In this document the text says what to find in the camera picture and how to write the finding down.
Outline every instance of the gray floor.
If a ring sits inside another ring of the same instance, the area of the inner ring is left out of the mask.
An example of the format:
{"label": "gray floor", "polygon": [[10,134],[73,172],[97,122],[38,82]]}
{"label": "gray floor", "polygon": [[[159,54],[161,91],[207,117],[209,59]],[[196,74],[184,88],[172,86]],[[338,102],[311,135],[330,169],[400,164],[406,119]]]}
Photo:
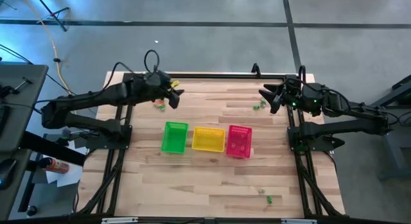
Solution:
{"label": "gray floor", "polygon": [[[46,14],[38,1],[31,0]],[[66,18],[106,21],[285,22],[282,0],[45,0],[52,10],[71,7]],[[35,19],[22,0],[6,0],[18,10],[0,6],[0,19]],[[410,23],[411,0],[290,0],[294,22]],[[143,55],[154,48],[165,71],[249,72],[257,62],[264,72],[295,72],[286,28],[188,28],[71,26],[64,33],[49,26],[63,60],[64,78],[75,92],[98,90],[117,61],[143,69]],[[411,30],[296,29],[301,62],[318,82],[350,100],[373,102],[410,74]],[[0,25],[0,43],[32,62],[50,66],[57,78],[53,50],[41,26]],[[0,53],[4,60],[16,61]],[[40,99],[64,91],[46,80]],[[93,116],[89,111],[82,114]],[[326,122],[343,120],[327,118]],[[28,130],[45,130],[33,115]],[[338,180],[348,215],[374,220],[411,222],[411,181],[380,182],[389,169],[381,137],[341,135],[346,145],[335,152]],[[31,204],[36,215],[71,212],[75,186],[56,189],[37,185]],[[25,215],[13,210],[11,219]]]}

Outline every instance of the yellow cable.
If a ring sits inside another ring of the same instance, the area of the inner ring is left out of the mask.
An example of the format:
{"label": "yellow cable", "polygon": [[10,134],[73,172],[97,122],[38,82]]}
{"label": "yellow cable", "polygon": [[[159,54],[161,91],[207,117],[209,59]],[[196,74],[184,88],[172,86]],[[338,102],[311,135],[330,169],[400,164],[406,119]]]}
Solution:
{"label": "yellow cable", "polygon": [[[30,9],[33,11],[34,15],[37,17],[37,19],[41,22],[41,24],[43,25],[44,30],[47,33],[47,36],[49,37],[50,41],[51,41],[51,45],[53,45],[53,51],[54,51],[54,56],[55,58],[57,57],[57,49],[56,49],[56,45],[54,44],[53,38],[51,37],[51,34],[49,32],[49,29],[47,28],[47,26],[43,23],[43,20],[41,19],[41,16],[39,16],[39,14],[37,13],[36,9],[34,9],[33,5],[28,1],[28,0],[24,0],[26,2],[26,4],[30,7]],[[67,93],[71,94],[70,92],[70,88],[67,85],[66,81],[64,81],[61,70],[60,70],[60,63],[56,62],[56,66],[57,66],[57,74],[58,77],[60,78],[60,80],[63,82],[64,86],[69,90]]]}

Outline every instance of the bottle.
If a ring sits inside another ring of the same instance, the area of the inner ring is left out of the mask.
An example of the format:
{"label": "bottle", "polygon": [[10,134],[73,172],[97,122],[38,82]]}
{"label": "bottle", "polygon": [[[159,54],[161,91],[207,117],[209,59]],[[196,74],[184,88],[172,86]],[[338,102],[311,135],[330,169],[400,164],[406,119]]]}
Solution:
{"label": "bottle", "polygon": [[55,173],[67,173],[70,169],[70,165],[68,163],[51,157],[45,157],[39,160],[39,167],[45,171]]}

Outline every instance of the wooden tabletop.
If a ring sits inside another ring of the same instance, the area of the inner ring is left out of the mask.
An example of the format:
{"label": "wooden tabletop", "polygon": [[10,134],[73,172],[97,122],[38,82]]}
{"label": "wooden tabletop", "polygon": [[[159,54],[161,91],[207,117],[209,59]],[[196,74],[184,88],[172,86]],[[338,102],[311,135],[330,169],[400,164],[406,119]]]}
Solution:
{"label": "wooden tabletop", "polygon": [[[115,73],[111,84],[121,82],[123,75]],[[185,93],[180,97],[177,109],[166,107],[165,112],[161,112],[152,103],[138,104],[133,109],[132,141],[125,155],[115,215],[303,217],[295,159],[286,139],[289,125],[286,109],[281,107],[276,115],[270,114],[269,108],[252,109],[261,98],[258,89],[262,89],[264,83],[280,81],[179,81],[177,88],[184,89]],[[314,82],[312,74],[307,75],[307,82]],[[114,118],[115,113],[115,107],[101,106],[97,118]],[[307,121],[324,122],[322,116],[304,116]],[[185,154],[160,150],[167,121],[189,124]],[[250,159],[191,149],[194,127],[224,128],[228,132],[229,125],[252,128]],[[344,213],[332,161],[322,152],[312,155],[320,189],[335,208]],[[87,159],[79,185],[78,210],[100,186],[106,157],[107,150],[97,150]],[[259,194],[260,189],[264,189],[265,194]],[[272,205],[267,204],[267,195],[272,197]],[[311,190],[308,190],[308,196],[314,211]]]}

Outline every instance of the pink basket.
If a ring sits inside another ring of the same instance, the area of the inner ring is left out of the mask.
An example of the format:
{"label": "pink basket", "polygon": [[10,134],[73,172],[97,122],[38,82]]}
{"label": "pink basket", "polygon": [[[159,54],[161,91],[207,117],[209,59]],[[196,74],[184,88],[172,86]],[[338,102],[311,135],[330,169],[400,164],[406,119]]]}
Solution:
{"label": "pink basket", "polygon": [[232,157],[250,158],[251,133],[251,128],[230,125],[225,153]]}

